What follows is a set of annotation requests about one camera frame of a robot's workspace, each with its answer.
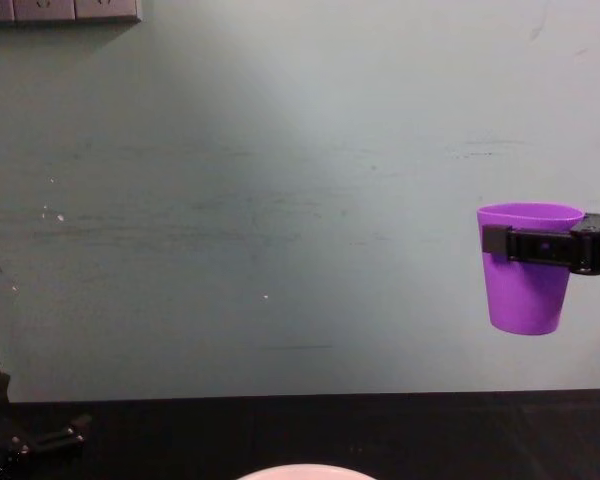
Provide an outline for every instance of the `white bowl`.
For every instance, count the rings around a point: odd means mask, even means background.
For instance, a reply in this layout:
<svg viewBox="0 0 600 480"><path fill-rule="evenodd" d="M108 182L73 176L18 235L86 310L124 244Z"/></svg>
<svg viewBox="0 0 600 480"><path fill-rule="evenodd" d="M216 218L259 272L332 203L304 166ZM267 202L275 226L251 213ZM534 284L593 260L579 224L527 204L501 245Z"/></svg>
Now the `white bowl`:
<svg viewBox="0 0 600 480"><path fill-rule="evenodd" d="M252 473L240 480L374 480L358 472L328 465L286 465Z"/></svg>

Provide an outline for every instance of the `plastic cup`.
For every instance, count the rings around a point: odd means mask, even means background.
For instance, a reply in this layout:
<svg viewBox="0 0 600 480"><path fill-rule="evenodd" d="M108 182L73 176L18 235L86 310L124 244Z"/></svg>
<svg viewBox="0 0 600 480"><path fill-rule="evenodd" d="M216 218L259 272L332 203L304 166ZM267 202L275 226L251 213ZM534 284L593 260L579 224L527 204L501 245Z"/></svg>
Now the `plastic cup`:
<svg viewBox="0 0 600 480"><path fill-rule="evenodd" d="M241 480L373 480L362 473L328 465L286 465L252 473Z"/></svg>
<svg viewBox="0 0 600 480"><path fill-rule="evenodd" d="M547 203L505 203L478 210L481 241L485 225L568 232L583 218L577 208ZM544 335L558 328L568 268L510 262L489 253L482 254L482 261L494 327L520 335Z"/></svg>

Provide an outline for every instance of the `black table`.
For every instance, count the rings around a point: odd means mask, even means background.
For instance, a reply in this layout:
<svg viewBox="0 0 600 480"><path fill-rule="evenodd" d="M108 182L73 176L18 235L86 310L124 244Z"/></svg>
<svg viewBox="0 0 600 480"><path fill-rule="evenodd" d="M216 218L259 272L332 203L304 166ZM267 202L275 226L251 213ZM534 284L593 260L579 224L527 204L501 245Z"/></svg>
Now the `black table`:
<svg viewBox="0 0 600 480"><path fill-rule="evenodd" d="M94 417L52 479L235 480L325 463L378 480L600 479L600 390L15 404L25 428Z"/></svg>

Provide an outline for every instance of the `light blue wall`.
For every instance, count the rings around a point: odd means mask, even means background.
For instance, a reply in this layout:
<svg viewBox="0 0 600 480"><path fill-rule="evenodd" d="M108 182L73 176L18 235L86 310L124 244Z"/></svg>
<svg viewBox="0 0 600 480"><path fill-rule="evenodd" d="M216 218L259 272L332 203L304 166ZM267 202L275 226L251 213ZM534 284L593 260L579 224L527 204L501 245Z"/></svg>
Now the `light blue wall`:
<svg viewBox="0 0 600 480"><path fill-rule="evenodd" d="M500 333L475 222L600 210L600 2L144 3L0 31L12 398L600 387L600 279Z"/></svg>

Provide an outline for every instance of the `purple cup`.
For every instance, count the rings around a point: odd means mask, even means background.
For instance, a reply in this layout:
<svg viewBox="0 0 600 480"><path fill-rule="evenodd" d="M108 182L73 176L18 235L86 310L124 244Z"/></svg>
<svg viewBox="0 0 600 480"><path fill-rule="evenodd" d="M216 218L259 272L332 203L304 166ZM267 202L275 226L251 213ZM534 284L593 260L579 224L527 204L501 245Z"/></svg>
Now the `purple cup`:
<svg viewBox="0 0 600 480"><path fill-rule="evenodd" d="M482 241L485 225L509 225L568 232L584 212L566 205L504 203L478 210ZM558 328L569 282L569 269L510 262L505 256L482 254L491 324L519 335L544 335Z"/></svg>

